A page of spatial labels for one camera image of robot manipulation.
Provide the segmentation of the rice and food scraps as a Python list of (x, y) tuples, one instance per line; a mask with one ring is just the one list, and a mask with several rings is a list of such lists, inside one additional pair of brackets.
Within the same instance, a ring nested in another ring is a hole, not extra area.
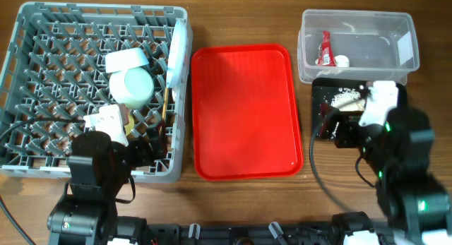
[(360, 116), (364, 111), (366, 100), (361, 98), (358, 90), (352, 88), (331, 88), (332, 98), (320, 105), (321, 121), (335, 108), (339, 112), (332, 116), (327, 122), (322, 124), (322, 129), (318, 133), (319, 138), (333, 140), (338, 129), (345, 123), (347, 114)]

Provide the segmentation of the wooden chopstick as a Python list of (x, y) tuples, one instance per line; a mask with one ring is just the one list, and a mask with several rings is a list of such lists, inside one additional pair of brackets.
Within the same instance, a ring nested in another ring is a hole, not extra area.
[(166, 116), (167, 116), (167, 103), (169, 99), (169, 88), (165, 88), (164, 92), (164, 102), (162, 106), (162, 126), (160, 127), (160, 135), (163, 136), (165, 134), (165, 123), (166, 123)]

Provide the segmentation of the green plastic bowl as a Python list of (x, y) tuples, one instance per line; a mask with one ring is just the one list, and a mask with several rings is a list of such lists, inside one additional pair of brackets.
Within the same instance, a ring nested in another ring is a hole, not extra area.
[(109, 79), (109, 91), (116, 102), (129, 109), (141, 109), (151, 98), (154, 82), (141, 67), (113, 73)]

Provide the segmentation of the light blue round plate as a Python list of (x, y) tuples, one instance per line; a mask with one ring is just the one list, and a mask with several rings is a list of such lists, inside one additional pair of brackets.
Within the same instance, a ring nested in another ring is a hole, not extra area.
[(167, 88), (174, 88), (179, 83), (184, 67), (187, 44), (188, 32), (186, 23), (182, 19), (178, 19), (173, 29), (169, 49), (166, 78)]

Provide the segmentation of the red snack wrapper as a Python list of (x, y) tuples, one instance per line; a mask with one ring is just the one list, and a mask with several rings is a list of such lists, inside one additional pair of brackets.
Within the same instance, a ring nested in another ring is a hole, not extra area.
[(319, 45), (319, 57), (317, 59), (318, 66), (336, 66), (335, 56), (331, 47), (331, 34), (324, 30), (322, 43)]

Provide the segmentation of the white small bowl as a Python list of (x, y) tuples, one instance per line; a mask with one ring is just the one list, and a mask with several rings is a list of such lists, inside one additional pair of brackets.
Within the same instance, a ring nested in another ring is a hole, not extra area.
[(148, 65), (149, 61), (141, 48), (135, 47), (105, 55), (105, 70), (116, 73)]

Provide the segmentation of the yellow plastic cup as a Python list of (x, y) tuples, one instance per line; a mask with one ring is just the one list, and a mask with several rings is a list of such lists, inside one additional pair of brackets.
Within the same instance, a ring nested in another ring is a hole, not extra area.
[(126, 136), (128, 136), (131, 131), (133, 130), (135, 123), (134, 123), (134, 118), (131, 114), (128, 114), (128, 124), (124, 125), (124, 133)]

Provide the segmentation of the white plastic fork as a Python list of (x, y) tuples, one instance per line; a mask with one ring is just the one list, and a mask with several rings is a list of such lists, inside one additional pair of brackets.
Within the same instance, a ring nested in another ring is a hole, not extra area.
[(174, 102), (177, 101), (177, 88), (172, 88), (172, 99)]

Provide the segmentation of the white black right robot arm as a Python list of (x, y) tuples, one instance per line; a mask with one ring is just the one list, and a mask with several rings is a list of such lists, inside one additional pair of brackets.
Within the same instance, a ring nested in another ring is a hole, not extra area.
[(332, 121), (339, 123), (337, 148), (358, 148), (377, 176), (377, 201), (390, 228), (416, 244), (425, 232), (451, 234), (451, 197), (428, 172), (435, 135), (424, 112), (396, 107), (382, 124), (361, 127), (352, 114), (332, 107), (316, 132), (326, 132)]

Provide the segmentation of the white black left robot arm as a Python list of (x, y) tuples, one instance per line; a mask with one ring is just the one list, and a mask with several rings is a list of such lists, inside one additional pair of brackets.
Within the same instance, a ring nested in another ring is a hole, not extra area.
[(160, 121), (128, 145), (102, 131), (77, 136), (68, 158), (71, 179), (48, 217), (49, 243), (157, 244), (146, 219), (118, 215), (117, 204), (128, 201), (117, 194), (135, 184), (132, 169), (166, 156), (165, 129)]

